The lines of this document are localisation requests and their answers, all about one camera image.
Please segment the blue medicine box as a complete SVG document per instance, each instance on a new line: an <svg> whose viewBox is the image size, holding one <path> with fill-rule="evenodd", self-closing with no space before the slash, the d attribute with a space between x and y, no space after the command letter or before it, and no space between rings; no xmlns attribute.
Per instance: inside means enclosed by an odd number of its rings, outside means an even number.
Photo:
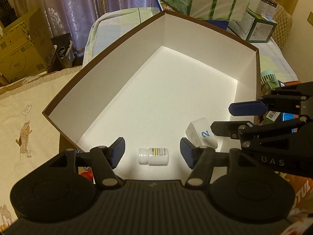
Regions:
<svg viewBox="0 0 313 235"><path fill-rule="evenodd" d="M289 113L283 112L283 113L282 113L282 118L281 118L281 120L282 120L282 121L289 121L289 120L293 120L293 119L297 119L297 118L299 118L298 115L289 114Z"/></svg>

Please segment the purple lace curtain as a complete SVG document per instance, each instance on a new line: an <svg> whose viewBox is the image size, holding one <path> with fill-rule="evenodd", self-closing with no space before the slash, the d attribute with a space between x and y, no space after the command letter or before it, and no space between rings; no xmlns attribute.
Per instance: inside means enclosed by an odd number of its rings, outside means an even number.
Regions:
<svg viewBox="0 0 313 235"><path fill-rule="evenodd" d="M84 52L93 23L107 12L155 7L156 0L8 0L17 16L41 9L52 37L70 33L77 53Z"/></svg>

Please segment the green white medicine box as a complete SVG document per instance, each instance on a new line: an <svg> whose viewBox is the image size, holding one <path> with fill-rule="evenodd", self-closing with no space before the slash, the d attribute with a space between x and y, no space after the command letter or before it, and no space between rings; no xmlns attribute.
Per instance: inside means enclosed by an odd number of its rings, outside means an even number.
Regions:
<svg viewBox="0 0 313 235"><path fill-rule="evenodd" d="M281 117L281 113L278 111L267 111L266 114L263 116L265 121L269 123L274 123L277 119Z"/></svg>

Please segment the orange printed cardboard mat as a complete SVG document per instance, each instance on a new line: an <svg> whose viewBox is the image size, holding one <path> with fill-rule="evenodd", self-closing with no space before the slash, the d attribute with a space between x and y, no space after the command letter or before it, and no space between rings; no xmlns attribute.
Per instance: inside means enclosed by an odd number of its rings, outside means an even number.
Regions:
<svg viewBox="0 0 313 235"><path fill-rule="evenodd" d="M243 224L222 216L202 192L186 189L191 170L182 161L149 166L99 164L85 177L100 188L96 203L78 218L77 234L280 234L312 212L312 180L279 173L295 191L288 219Z"/></svg>

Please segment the black bag with logo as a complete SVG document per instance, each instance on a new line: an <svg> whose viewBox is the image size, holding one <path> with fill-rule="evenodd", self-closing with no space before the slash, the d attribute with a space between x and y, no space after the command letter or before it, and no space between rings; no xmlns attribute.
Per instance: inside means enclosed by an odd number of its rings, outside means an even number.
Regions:
<svg viewBox="0 0 313 235"><path fill-rule="evenodd" d="M51 39L55 47L55 55L52 59L49 72L60 71L72 67L74 60L73 41L71 34L66 33Z"/></svg>

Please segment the pastel checked cloth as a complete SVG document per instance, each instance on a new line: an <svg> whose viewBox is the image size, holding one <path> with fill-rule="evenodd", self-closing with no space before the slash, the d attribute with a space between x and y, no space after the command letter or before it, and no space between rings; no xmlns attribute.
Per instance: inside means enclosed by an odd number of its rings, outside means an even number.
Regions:
<svg viewBox="0 0 313 235"><path fill-rule="evenodd" d="M102 15L90 29L82 65L87 65L122 35L159 12L160 9L157 7L137 7ZM253 45L259 49L261 72L272 70L276 78L283 83L298 80L296 73L272 38L267 43Z"/></svg>

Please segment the white wall socket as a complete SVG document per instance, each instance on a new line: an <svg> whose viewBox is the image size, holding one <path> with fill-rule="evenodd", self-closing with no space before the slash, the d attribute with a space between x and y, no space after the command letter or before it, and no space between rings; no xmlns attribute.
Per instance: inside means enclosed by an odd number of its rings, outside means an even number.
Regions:
<svg viewBox="0 0 313 235"><path fill-rule="evenodd" d="M308 21L311 25L313 25L313 12L310 12L310 13L309 13L309 16L308 16L308 18L307 18L307 21Z"/></svg>

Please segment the white pill bottle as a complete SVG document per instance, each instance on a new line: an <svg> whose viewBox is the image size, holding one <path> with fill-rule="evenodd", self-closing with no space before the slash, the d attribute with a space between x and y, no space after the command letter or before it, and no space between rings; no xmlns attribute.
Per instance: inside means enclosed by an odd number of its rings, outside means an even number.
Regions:
<svg viewBox="0 0 313 235"><path fill-rule="evenodd" d="M167 165L169 150L167 148L152 147L139 149L138 162L141 165Z"/></svg>

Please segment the brown cardboard box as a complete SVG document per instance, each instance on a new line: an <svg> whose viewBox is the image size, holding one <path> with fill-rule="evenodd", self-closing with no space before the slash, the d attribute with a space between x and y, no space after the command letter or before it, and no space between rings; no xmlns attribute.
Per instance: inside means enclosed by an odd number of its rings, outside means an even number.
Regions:
<svg viewBox="0 0 313 235"><path fill-rule="evenodd" d="M27 12L3 30L1 74L13 83L47 71L55 47L41 9Z"/></svg>

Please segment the brown white open box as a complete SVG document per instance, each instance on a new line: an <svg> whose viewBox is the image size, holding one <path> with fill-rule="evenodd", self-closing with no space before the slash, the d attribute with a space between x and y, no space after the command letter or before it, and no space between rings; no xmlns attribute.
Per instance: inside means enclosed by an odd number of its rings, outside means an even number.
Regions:
<svg viewBox="0 0 313 235"><path fill-rule="evenodd" d="M83 151L123 137L117 167L139 164L139 149L152 147L169 150L168 164L185 163L179 143L189 123L234 120L229 105L257 99L259 75L255 46L203 21L161 12L85 65L43 115Z"/></svg>

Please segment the quilted beige chair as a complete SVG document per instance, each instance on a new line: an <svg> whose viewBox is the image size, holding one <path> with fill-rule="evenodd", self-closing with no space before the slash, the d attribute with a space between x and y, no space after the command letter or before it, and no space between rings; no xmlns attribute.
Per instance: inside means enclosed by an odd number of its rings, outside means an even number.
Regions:
<svg viewBox="0 0 313 235"><path fill-rule="evenodd" d="M285 8L278 4L273 20L277 23L277 26L272 34L272 38L279 49L282 49L290 34L293 19L292 16L286 12Z"/></svg>

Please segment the mint handheld fan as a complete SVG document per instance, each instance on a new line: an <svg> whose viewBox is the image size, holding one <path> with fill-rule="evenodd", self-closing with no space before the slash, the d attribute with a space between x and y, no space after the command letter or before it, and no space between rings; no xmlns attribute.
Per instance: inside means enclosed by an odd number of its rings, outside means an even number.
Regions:
<svg viewBox="0 0 313 235"><path fill-rule="evenodd" d="M264 85L267 82L273 85L278 85L276 75L271 69L264 70L263 72L261 72L261 85Z"/></svg>

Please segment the dark green white box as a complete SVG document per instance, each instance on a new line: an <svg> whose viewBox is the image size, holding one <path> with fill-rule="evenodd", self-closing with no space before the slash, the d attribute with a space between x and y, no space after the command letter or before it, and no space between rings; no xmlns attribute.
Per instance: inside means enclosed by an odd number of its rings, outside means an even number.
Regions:
<svg viewBox="0 0 313 235"><path fill-rule="evenodd" d="M241 21L230 21L228 24L231 32L249 43L267 43L276 26L276 21L250 9L246 9Z"/></svg>

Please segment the cream cartoon cloth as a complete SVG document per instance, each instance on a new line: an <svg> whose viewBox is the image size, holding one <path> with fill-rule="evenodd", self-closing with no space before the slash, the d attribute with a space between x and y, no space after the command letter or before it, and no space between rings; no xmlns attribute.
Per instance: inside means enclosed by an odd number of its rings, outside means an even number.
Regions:
<svg viewBox="0 0 313 235"><path fill-rule="evenodd" d="M14 184L59 152L59 132L42 111L81 68L1 87L1 231L17 219L10 202Z"/></svg>

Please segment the white cube power adapter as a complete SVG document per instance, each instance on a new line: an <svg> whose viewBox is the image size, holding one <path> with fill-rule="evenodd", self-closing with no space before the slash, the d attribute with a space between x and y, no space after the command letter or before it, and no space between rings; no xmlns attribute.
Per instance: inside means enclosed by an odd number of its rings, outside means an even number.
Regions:
<svg viewBox="0 0 313 235"><path fill-rule="evenodd" d="M186 129L186 136L196 147L208 146L213 149L218 148L217 139L211 131L211 126L206 118L191 121Z"/></svg>

